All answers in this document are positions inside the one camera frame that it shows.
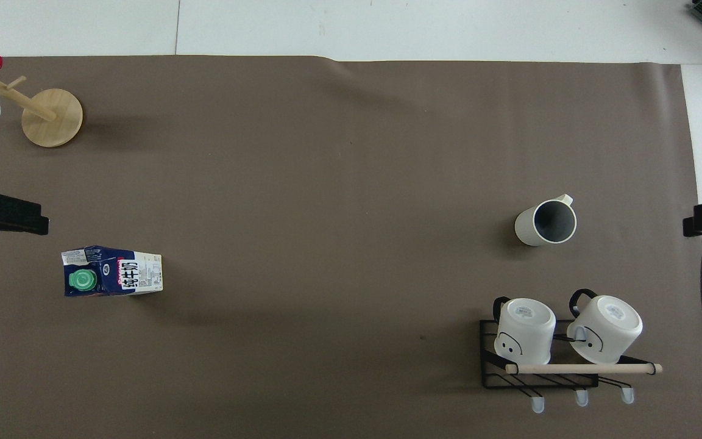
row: round wooden base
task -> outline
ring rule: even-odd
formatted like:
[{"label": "round wooden base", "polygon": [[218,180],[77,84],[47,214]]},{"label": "round wooden base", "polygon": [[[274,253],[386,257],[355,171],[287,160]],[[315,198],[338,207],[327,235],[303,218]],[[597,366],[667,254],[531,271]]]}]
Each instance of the round wooden base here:
[{"label": "round wooden base", "polygon": [[37,93],[31,100],[56,113],[56,118],[48,122],[33,112],[23,110],[20,124],[31,142],[53,148],[75,137],[83,123],[83,107],[72,93],[51,88]]}]

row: milk carton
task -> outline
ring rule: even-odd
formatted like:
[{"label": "milk carton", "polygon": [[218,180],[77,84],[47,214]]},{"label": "milk carton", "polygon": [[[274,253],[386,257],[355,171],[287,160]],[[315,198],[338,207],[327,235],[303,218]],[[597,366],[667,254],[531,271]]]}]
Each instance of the milk carton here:
[{"label": "milk carton", "polygon": [[120,296],[164,289],[161,255],[99,245],[61,253],[64,295]]}]

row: white mug handle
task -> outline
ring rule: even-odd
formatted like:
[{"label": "white mug handle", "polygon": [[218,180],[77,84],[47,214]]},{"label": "white mug handle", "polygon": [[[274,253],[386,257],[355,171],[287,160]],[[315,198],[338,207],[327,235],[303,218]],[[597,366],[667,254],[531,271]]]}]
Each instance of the white mug handle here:
[{"label": "white mug handle", "polygon": [[565,203],[566,205],[572,205],[572,204],[573,204],[573,197],[571,197],[571,196],[568,195],[568,194],[562,194],[562,195],[558,196],[557,198],[553,198],[553,199],[554,199],[555,201],[558,201],[558,202],[563,202],[563,203]]}]

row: wooden mug tree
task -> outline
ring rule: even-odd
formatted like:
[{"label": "wooden mug tree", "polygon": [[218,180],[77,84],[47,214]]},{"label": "wooden mug tree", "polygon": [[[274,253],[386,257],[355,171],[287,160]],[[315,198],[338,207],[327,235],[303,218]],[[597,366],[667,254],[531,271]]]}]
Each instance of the wooden mug tree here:
[{"label": "wooden mug tree", "polygon": [[26,137],[45,148],[53,148],[72,140],[83,124],[80,101],[72,93],[60,88],[44,90],[29,98],[15,89],[25,80],[25,77],[19,77],[10,84],[0,81],[0,96],[23,108],[20,122]]}]

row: smiley face mug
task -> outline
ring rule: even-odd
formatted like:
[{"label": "smiley face mug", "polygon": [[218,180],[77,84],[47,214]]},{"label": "smiley face mug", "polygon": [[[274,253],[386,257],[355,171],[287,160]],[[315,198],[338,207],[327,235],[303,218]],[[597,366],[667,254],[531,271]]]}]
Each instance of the smiley face mug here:
[{"label": "smiley face mug", "polygon": [[[577,303],[582,295],[591,300],[579,311]],[[576,317],[568,325],[566,334],[574,339],[570,345],[595,364],[616,364],[644,330],[644,322],[632,306],[612,296],[599,296],[586,288],[573,293],[569,307]]]},{"label": "smiley face mug", "polygon": [[492,308],[498,333],[495,353],[517,364],[546,364],[551,360],[554,312],[531,298],[495,299]]}]

